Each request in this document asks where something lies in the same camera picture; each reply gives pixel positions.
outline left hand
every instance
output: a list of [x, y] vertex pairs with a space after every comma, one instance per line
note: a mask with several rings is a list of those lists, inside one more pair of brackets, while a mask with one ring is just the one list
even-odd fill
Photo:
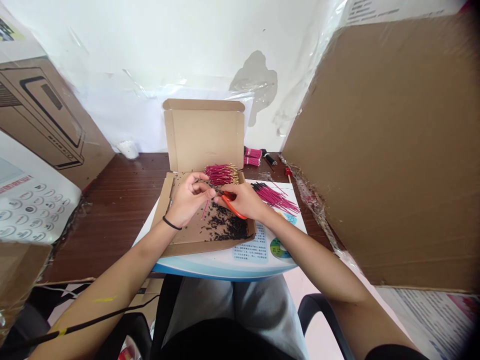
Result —
[[203, 172], [192, 172], [186, 180], [178, 186], [170, 210], [165, 218], [176, 227], [183, 228], [202, 204], [211, 200], [217, 192], [198, 179], [209, 180]]

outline leg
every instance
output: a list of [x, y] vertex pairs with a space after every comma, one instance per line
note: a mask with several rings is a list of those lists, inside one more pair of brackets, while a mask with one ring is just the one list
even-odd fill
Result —
[[295, 359], [308, 359], [300, 320], [283, 275], [234, 282], [235, 318], [242, 326]]
[[175, 334], [206, 319], [234, 319], [230, 281], [184, 277], [163, 345]]

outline orange scissors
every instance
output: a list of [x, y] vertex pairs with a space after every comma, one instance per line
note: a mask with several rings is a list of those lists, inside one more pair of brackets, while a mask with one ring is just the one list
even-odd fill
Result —
[[225, 204], [228, 206], [228, 208], [231, 210], [232, 213], [237, 215], [240, 219], [247, 220], [247, 218], [242, 214], [240, 214], [237, 210], [235, 210], [233, 205], [230, 203], [237, 198], [237, 195], [235, 195], [234, 193], [231, 193], [228, 191], [222, 191], [222, 190], [218, 190], [218, 192], [221, 194], [221, 199], [225, 202]]

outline brown cardboard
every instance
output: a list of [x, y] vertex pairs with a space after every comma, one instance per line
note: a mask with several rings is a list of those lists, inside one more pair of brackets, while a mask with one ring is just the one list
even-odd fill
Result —
[[48, 245], [1, 243], [0, 314], [4, 317], [6, 324], [1, 327], [0, 346], [29, 297], [51, 250], [52, 247]]
[[170, 170], [201, 172], [213, 164], [243, 169], [245, 106], [241, 102], [168, 99], [163, 108]]
[[43, 57], [0, 64], [0, 130], [82, 190], [115, 154]]
[[472, 14], [338, 30], [283, 155], [374, 285], [477, 292], [480, 87]]
[[[129, 307], [138, 306], [147, 303], [149, 300], [160, 294], [162, 290], [162, 285], [164, 280], [162, 278], [148, 278], [145, 280], [143, 285], [141, 286], [140, 290], [137, 292], [133, 300], [131, 301]], [[148, 305], [136, 309], [128, 311], [128, 313], [142, 313], [145, 315], [146, 321], [148, 326], [152, 326], [152, 323], [157, 316], [157, 305], [159, 303], [159, 299], [156, 298]]]
[[[238, 169], [243, 168], [245, 106], [241, 102], [168, 99], [163, 108], [170, 169], [178, 172], [166, 175], [152, 226], [168, 212], [177, 186], [192, 171], [202, 172], [205, 166], [213, 164], [233, 164]], [[238, 171], [238, 178], [240, 183], [245, 181], [243, 172]], [[216, 213], [210, 201], [202, 218], [205, 205], [199, 207], [188, 226], [175, 235], [162, 257], [224, 250], [255, 237], [255, 221], [247, 219], [247, 238], [211, 240], [210, 233], [221, 234], [223, 228], [205, 229]]]

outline wooden desk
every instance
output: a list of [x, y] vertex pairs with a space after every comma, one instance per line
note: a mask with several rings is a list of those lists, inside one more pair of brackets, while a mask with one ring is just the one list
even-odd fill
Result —
[[[272, 166], [274, 172], [262, 160], [259, 167], [246, 165], [245, 177], [257, 179], [259, 173], [270, 172], [274, 181], [287, 183], [285, 165], [277, 153], [271, 156], [278, 162]], [[53, 262], [39, 283], [92, 281], [107, 270], [132, 247], [160, 196], [168, 171], [167, 153], [141, 153], [134, 161], [116, 155], [91, 185], [73, 227], [56, 247]], [[331, 249], [323, 230], [301, 201], [297, 185], [293, 188], [308, 234]]]

